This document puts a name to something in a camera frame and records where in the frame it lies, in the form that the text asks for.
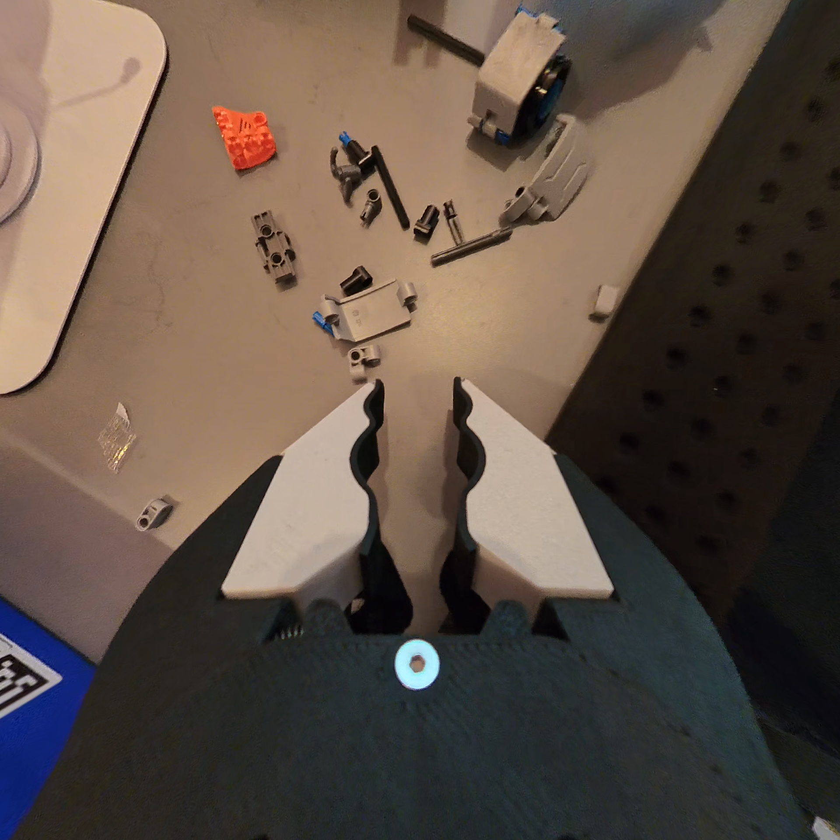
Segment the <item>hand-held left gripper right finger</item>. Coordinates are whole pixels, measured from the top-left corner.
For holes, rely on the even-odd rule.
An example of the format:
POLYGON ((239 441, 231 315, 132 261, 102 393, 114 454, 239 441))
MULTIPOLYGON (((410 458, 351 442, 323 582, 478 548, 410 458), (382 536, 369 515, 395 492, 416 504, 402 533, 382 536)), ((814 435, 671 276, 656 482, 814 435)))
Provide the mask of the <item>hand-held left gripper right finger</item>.
POLYGON ((615 586, 551 447, 463 377, 451 415, 465 480, 439 575, 452 629, 478 634, 503 602, 534 620, 553 599, 610 599, 615 586))

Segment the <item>clear plastic scrap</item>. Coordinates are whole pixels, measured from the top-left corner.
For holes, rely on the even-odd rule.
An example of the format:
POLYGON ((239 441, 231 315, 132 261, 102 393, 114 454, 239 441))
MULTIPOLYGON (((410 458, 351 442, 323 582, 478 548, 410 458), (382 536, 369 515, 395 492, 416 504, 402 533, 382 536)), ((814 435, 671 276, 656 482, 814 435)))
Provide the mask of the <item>clear plastic scrap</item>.
POLYGON ((104 462, 112 473, 118 474, 120 472, 123 461, 134 445, 136 438, 130 412, 126 405, 119 402, 113 415, 98 436, 98 445, 104 462))

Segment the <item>blue plastic bin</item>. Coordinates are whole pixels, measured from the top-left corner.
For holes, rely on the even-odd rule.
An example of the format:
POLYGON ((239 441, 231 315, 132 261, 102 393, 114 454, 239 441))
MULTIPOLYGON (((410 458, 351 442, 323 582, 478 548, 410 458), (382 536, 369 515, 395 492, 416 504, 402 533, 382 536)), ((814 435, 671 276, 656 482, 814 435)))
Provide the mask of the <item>blue plastic bin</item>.
POLYGON ((95 665, 1 600, 1 838, 14 835, 65 747, 95 665))

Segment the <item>long black axle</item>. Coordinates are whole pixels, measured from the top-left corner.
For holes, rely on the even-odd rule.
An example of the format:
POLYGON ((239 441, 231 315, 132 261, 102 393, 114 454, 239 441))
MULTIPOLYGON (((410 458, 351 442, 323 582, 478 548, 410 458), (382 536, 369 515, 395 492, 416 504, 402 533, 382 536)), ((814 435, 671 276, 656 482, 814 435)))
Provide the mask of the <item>long black axle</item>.
POLYGON ((392 205, 392 208, 395 212, 396 218, 401 226, 401 229, 409 230, 409 228, 411 227, 411 222, 405 210, 403 200, 396 189, 396 185, 394 184, 390 170, 385 163, 385 158, 377 144, 372 145, 371 156, 374 162, 374 167, 381 178, 381 182, 384 186, 385 193, 388 196, 388 200, 392 205))
POLYGON ((486 54, 480 49, 467 44, 462 39, 414 14, 408 15, 406 26, 409 31, 422 36, 449 54, 461 58, 475 67, 481 67, 486 60, 486 54))

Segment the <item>orange wedge brick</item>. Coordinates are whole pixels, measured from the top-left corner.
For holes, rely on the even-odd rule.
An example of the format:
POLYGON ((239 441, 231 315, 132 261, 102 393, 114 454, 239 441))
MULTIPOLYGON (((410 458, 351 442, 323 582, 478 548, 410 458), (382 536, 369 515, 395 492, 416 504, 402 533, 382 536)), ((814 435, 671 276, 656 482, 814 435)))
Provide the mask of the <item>orange wedge brick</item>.
POLYGON ((216 106, 212 113, 227 156, 237 172, 254 169, 277 154, 277 142, 264 112, 240 112, 216 106))

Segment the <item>grey grooved curved panel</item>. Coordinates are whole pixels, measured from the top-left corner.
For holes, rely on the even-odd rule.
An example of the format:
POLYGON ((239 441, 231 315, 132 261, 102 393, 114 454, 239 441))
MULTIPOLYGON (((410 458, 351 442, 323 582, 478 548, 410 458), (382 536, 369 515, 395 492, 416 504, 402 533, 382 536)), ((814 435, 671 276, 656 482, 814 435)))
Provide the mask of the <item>grey grooved curved panel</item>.
POLYGON ((554 118, 541 150, 538 169, 505 202, 500 214, 505 226, 556 220, 590 174, 592 155, 585 126, 571 114, 554 118))

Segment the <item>dark grey axle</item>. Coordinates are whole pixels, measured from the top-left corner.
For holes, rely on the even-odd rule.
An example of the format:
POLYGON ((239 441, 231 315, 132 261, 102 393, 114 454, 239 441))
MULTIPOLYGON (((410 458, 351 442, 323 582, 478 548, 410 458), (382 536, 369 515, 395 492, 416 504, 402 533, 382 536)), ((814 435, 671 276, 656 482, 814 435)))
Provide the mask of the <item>dark grey axle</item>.
POLYGON ((497 228, 488 234, 470 239, 460 245, 433 254, 430 258, 432 267, 440 267, 468 256, 480 253, 489 248, 508 242, 513 233, 512 226, 497 228))

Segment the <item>grey H-shaped connector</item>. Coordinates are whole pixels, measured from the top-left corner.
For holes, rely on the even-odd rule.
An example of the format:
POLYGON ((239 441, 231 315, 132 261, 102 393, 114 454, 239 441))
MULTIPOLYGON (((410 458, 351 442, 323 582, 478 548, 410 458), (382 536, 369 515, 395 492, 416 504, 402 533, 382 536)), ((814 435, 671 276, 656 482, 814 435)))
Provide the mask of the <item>grey H-shaped connector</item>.
POLYGON ((271 211, 251 217, 255 231, 255 247, 267 276, 278 286, 290 287, 298 283, 297 253, 271 211))

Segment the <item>white book stand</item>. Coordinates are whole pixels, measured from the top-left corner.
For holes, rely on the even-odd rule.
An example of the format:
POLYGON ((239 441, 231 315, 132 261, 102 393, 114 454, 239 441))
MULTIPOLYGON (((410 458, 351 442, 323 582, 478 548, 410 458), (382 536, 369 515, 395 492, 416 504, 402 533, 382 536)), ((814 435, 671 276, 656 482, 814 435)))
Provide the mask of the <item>white book stand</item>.
POLYGON ((167 60, 139 9, 1 2, 1 392, 49 366, 167 60))

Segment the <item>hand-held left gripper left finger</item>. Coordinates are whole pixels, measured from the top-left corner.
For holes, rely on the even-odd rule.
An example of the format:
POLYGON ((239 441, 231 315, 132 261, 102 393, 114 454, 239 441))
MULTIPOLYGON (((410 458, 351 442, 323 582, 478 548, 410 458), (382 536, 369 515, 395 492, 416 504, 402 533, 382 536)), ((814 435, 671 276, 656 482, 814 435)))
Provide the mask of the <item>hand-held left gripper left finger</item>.
POLYGON ((224 578, 228 600, 336 602, 358 634, 402 634, 413 604, 383 543, 370 479, 385 388, 375 380, 311 427, 278 466, 224 578))

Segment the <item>flat grey panel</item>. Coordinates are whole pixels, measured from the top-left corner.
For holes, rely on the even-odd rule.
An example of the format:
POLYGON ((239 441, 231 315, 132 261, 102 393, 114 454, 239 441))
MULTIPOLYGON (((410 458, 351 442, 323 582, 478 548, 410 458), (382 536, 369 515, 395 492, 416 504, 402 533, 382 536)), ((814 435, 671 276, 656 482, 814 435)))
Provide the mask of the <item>flat grey panel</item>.
POLYGON ((393 279, 342 299, 322 296, 312 320, 338 341, 362 343, 410 324, 416 301, 412 282, 393 279))

